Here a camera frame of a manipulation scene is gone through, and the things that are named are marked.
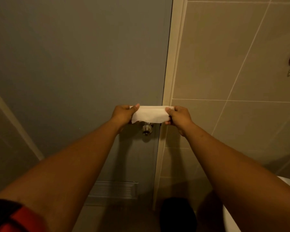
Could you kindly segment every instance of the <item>white toilet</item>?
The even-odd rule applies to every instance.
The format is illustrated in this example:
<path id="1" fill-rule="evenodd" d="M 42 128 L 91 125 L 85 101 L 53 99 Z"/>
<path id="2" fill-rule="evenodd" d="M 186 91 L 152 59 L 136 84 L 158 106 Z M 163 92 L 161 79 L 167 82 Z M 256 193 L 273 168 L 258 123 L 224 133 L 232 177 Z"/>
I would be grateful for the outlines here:
<path id="1" fill-rule="evenodd" d="M 290 179 L 279 177 L 290 186 Z M 223 206 L 224 227 L 226 232 L 241 232 L 228 210 Z"/>

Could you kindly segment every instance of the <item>person's left arm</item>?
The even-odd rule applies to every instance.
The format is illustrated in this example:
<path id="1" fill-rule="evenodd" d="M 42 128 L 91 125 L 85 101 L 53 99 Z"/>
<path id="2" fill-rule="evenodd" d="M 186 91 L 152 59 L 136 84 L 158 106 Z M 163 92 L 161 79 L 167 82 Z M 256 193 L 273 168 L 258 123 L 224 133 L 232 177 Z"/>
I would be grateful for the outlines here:
<path id="1" fill-rule="evenodd" d="M 33 210 L 50 231 L 71 231 L 116 135 L 138 109 L 139 104 L 116 106 L 108 122 L 41 161 L 1 191 L 0 199 Z"/>

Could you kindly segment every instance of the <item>white tissue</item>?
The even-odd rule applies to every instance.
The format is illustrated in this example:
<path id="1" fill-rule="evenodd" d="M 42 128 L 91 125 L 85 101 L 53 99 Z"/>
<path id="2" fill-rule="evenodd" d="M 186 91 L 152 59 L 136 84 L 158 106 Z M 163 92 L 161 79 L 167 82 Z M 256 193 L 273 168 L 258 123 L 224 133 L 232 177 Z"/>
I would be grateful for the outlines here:
<path id="1" fill-rule="evenodd" d="M 174 110 L 174 107 L 170 106 L 140 106 L 132 116 L 132 124 L 136 121 L 145 121 L 148 123 L 163 123 L 168 121 L 169 115 L 165 111 L 166 107 Z"/>

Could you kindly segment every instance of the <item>person's right arm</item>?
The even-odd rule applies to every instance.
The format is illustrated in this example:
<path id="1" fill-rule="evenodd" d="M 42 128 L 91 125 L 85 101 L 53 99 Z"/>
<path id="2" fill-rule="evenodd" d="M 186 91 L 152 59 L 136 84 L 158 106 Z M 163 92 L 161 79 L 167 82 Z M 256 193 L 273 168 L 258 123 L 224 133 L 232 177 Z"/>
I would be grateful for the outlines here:
<path id="1" fill-rule="evenodd" d="M 290 186 L 253 159 L 198 127 L 188 110 L 167 109 L 188 140 L 216 194 L 242 232 L 290 231 Z"/>

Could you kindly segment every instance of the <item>forearm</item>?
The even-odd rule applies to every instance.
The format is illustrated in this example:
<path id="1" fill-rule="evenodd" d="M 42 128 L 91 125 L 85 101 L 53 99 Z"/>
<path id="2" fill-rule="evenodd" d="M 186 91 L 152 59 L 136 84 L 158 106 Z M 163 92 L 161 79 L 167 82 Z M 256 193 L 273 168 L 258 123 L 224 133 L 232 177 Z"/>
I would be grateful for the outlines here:
<path id="1" fill-rule="evenodd" d="M 196 125 L 187 129 L 186 137 L 214 190 L 242 231 L 287 231 L 287 184 Z"/>
<path id="2" fill-rule="evenodd" d="M 108 156 L 119 127 L 108 121 L 41 161 L 0 192 L 41 215 L 51 231 L 70 231 Z"/>

